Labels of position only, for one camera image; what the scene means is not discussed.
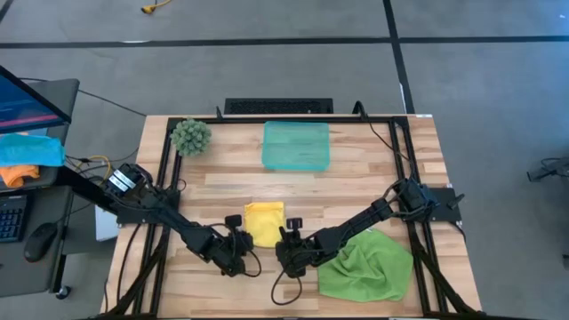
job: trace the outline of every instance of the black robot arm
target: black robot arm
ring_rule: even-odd
[[[213,261],[228,276],[245,272],[242,256],[252,250],[252,237],[241,226],[241,216],[226,217],[221,223],[229,229],[223,236],[212,226],[203,226],[189,221],[171,206],[171,199],[179,191],[158,189],[152,185],[150,174],[137,164],[123,164],[103,186],[107,196],[113,199],[109,204],[113,212],[137,212],[161,221],[178,234],[188,249],[203,261]]]
[[[386,198],[391,190],[395,190],[397,194],[388,201]],[[396,200],[400,200],[400,204],[405,207],[404,211],[394,212],[391,209],[389,205]],[[302,227],[302,220],[288,220],[287,227],[293,231],[285,232],[284,228],[280,228],[283,240],[276,244],[276,257],[289,277],[304,276],[306,266],[318,267],[333,259],[352,236],[377,222],[395,216],[404,220],[415,220],[429,215],[437,206],[437,200],[426,186],[419,185],[414,180],[399,180],[367,209],[338,227],[322,228],[302,239],[298,230]]]

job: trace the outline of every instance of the orange cloth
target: orange cloth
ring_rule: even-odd
[[[39,178],[39,167],[37,165],[0,167],[0,176],[8,188],[19,188],[24,185],[23,177]]]

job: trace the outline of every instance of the wooden table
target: wooden table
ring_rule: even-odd
[[[137,163],[156,178],[166,123],[169,116],[148,116]],[[417,165],[423,183],[444,187],[449,183],[443,154],[432,117],[409,116]],[[256,201],[284,201],[288,218],[302,217],[304,236],[324,227],[339,225],[360,212],[397,180],[394,157],[373,135],[368,124],[330,124],[331,165],[326,172],[271,172],[260,161],[262,124],[210,124],[212,144],[206,154],[184,158],[180,178],[188,185],[181,193],[180,212],[202,224],[223,222],[230,214],[243,213],[244,205]],[[389,139],[386,124],[374,124]],[[166,181],[172,171],[170,156]],[[477,289],[463,238],[450,224],[431,223],[441,271],[453,288],[473,308],[480,309]],[[409,248],[405,224],[391,219],[375,226]],[[126,244],[134,226],[121,229],[108,276],[109,307],[116,304],[116,283]],[[137,276],[146,236],[140,228],[126,261],[121,294]],[[159,317],[235,316],[421,316],[421,304],[413,274],[407,294],[400,301],[356,303],[318,293],[317,271],[302,278],[300,299],[279,307],[270,299],[271,286],[282,270],[274,250],[255,249],[263,267],[261,276],[221,276],[213,263],[205,264],[188,251],[172,233],[167,253]],[[248,255],[249,270],[257,268]],[[434,288],[425,269],[430,304],[437,309]],[[148,311],[151,275],[142,310]],[[276,288],[277,300],[289,300],[298,292],[296,280],[283,277]]]

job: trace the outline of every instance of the keyboard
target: keyboard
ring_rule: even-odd
[[[19,242],[24,237],[28,196],[0,196],[0,243]]]
[[[331,114],[332,99],[225,99],[226,115]]]

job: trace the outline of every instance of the artificial succulent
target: artificial succulent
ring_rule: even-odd
[[[207,149],[212,131],[201,121],[188,118],[178,124],[170,134],[172,143],[181,156],[197,156]]]

